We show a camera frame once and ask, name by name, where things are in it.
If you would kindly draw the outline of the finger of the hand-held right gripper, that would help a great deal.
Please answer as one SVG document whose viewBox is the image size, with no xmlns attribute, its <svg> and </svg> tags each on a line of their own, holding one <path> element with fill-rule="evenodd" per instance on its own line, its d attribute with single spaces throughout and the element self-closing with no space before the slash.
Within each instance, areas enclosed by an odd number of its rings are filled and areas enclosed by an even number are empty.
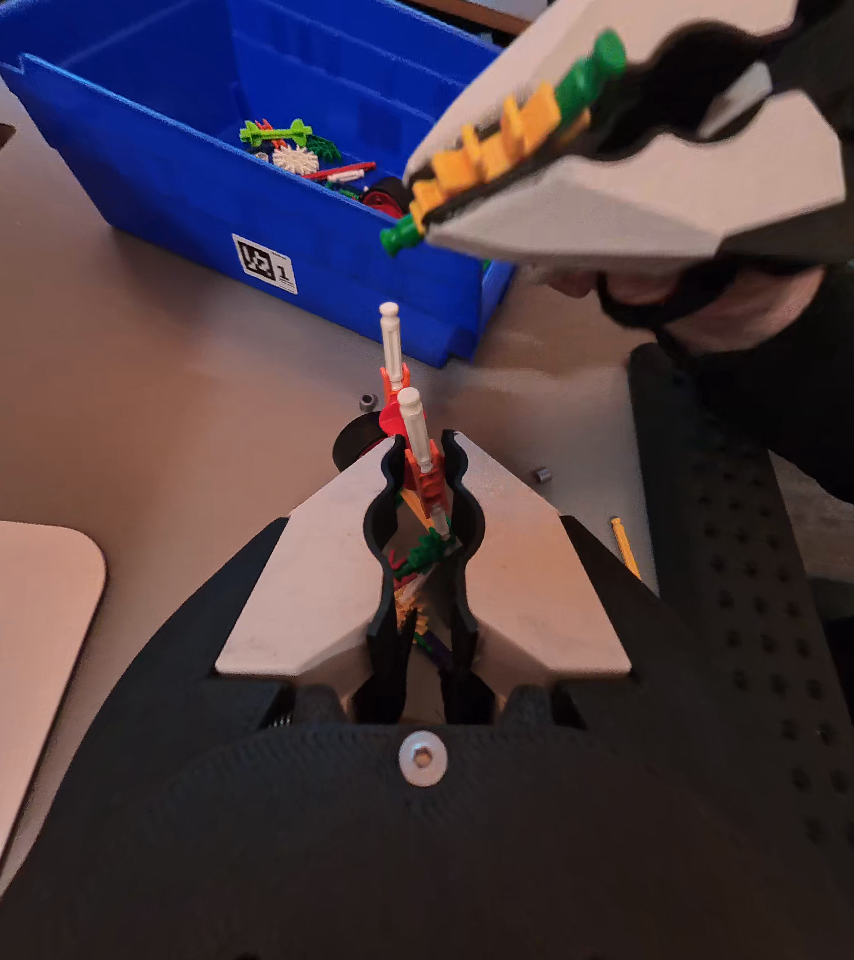
<svg viewBox="0 0 854 960">
<path fill-rule="evenodd" d="M 546 82 L 556 85 L 598 37 L 613 30 L 631 65 L 647 63 L 673 34 L 715 24 L 765 38 L 789 27 L 796 1 L 558 1 L 524 30 L 463 90 L 410 156 L 405 181 L 451 149 L 462 127 L 486 124 L 509 95 L 519 98 Z"/>
<path fill-rule="evenodd" d="M 742 229 L 846 198 L 840 144 L 804 93 L 772 99 L 759 125 L 721 142 L 671 133 L 598 159 L 591 125 L 551 139 L 492 185 L 427 218 L 432 246 L 503 260 L 709 260 Z"/>
</svg>

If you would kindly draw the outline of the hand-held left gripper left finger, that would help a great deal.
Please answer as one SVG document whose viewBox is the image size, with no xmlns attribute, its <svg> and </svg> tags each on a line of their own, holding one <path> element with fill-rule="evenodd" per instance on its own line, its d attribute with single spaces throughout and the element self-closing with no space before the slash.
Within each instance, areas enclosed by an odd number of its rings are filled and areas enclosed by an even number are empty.
<svg viewBox="0 0 854 960">
<path fill-rule="evenodd" d="M 329 687 L 357 721 L 396 724 L 407 636 L 384 554 L 397 532 L 406 447 L 387 438 L 280 524 L 280 534 L 216 660 L 230 680 Z"/>
</svg>

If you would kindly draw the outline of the colourful toy construction car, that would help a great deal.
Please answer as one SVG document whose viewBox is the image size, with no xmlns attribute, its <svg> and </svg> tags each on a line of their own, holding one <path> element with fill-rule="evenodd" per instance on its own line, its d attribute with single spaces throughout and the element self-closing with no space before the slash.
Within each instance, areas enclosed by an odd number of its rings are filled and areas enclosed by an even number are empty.
<svg viewBox="0 0 854 960">
<path fill-rule="evenodd" d="M 398 624 L 413 619 L 412 645 L 439 670 L 451 672 L 453 654 L 433 632 L 423 591 L 431 575 L 462 546 L 452 529 L 452 510 L 445 474 L 445 454 L 430 437 L 428 418 L 419 391 L 413 386 L 404 358 L 399 305 L 380 304 L 383 363 L 380 368 L 383 397 L 378 409 L 354 418 L 338 434 L 333 458 L 344 472 L 386 439 L 405 443 L 404 478 L 394 495 L 394 506 L 406 507 L 424 528 L 405 556 L 394 551 L 387 561 L 393 577 L 394 605 Z"/>
</svg>

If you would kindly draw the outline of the blue bin with white tag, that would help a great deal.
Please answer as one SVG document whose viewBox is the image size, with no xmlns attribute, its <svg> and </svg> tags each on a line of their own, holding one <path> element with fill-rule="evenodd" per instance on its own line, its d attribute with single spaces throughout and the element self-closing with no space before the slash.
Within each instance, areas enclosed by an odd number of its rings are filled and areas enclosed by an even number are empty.
<svg viewBox="0 0 854 960">
<path fill-rule="evenodd" d="M 421 246 L 389 216 L 247 152 L 248 121 L 300 119 L 373 178 L 409 156 L 497 56 L 394 2 L 6 2 L 0 76 L 112 227 L 405 353 L 471 359 L 514 276 Z"/>
</svg>

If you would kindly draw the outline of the yellow plastic rod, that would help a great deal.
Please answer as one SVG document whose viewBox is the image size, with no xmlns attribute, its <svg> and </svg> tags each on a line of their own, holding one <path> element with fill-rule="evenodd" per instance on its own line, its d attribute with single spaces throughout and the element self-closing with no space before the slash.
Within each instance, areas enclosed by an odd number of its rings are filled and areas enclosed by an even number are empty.
<svg viewBox="0 0 854 960">
<path fill-rule="evenodd" d="M 624 521 L 619 516 L 613 516 L 610 519 L 610 527 L 624 566 L 638 580 L 642 580 L 642 575 L 637 563 L 637 558 L 630 542 Z"/>
</svg>

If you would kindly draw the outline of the yellow connector green rod piece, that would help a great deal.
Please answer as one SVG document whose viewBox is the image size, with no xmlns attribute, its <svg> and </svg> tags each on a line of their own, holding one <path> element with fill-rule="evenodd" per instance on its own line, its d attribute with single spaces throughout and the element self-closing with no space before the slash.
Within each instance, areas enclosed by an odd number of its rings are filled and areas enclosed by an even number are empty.
<svg viewBox="0 0 854 960">
<path fill-rule="evenodd" d="M 428 216 L 481 186 L 491 186 L 529 161 L 551 139 L 572 138 L 591 125 L 595 103 L 627 67 L 626 48 L 615 30 L 605 30 L 591 53 L 580 58 L 555 85 L 542 82 L 523 102 L 509 95 L 486 126 L 465 124 L 455 144 L 431 156 L 417 172 L 409 212 L 381 231 L 390 257 L 420 246 Z"/>
</svg>

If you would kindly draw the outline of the pile of toy construction pieces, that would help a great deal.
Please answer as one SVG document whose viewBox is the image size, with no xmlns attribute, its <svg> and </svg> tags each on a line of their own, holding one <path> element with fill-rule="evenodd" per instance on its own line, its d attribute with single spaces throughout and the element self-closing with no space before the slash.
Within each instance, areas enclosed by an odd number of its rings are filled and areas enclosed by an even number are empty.
<svg viewBox="0 0 854 960">
<path fill-rule="evenodd" d="M 243 150 L 261 162 L 361 205 L 365 189 L 389 176 L 375 161 L 344 155 L 301 119 L 286 128 L 274 128 L 267 120 L 244 121 L 237 139 Z"/>
</svg>

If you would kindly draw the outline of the person's right forearm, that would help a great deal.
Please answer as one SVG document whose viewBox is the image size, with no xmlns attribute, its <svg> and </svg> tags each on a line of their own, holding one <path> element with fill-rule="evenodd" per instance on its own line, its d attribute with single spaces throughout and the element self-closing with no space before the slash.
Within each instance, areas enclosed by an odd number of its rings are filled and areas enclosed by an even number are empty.
<svg viewBox="0 0 854 960">
<path fill-rule="evenodd" d="M 828 267 L 798 318 L 751 349 L 696 356 L 657 340 L 707 409 L 854 506 L 853 268 Z"/>
</svg>

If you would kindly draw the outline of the red black toy wheel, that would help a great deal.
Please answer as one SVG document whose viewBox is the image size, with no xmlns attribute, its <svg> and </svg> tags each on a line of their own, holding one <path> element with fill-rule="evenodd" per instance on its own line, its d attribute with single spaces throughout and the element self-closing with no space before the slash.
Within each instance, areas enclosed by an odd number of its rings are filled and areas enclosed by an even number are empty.
<svg viewBox="0 0 854 960">
<path fill-rule="evenodd" d="M 402 179 L 384 176 L 366 187 L 361 196 L 364 206 L 399 220 L 409 215 L 413 194 Z"/>
</svg>

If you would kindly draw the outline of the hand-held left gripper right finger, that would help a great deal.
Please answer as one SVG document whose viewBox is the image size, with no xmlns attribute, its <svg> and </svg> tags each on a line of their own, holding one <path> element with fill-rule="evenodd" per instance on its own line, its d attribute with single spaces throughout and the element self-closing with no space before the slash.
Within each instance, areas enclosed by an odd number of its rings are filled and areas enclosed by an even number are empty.
<svg viewBox="0 0 854 960">
<path fill-rule="evenodd" d="M 559 511 L 466 434 L 442 437 L 453 497 L 445 721 L 489 724 L 515 690 L 627 677 L 632 663 Z"/>
</svg>

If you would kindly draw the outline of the person's right hand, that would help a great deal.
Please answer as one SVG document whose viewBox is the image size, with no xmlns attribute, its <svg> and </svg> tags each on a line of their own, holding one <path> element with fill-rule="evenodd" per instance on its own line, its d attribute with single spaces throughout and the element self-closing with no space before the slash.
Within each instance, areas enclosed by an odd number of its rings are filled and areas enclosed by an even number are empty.
<svg viewBox="0 0 854 960">
<path fill-rule="evenodd" d="M 816 299 L 827 272 L 826 266 L 785 276 L 741 270 L 711 304 L 666 324 L 665 336 L 693 356 L 753 350 L 801 317 Z M 600 277 L 593 270 L 541 270 L 537 281 L 566 297 L 583 299 Z M 680 281 L 679 273 L 607 275 L 614 301 L 625 306 L 661 306 Z"/>
</svg>

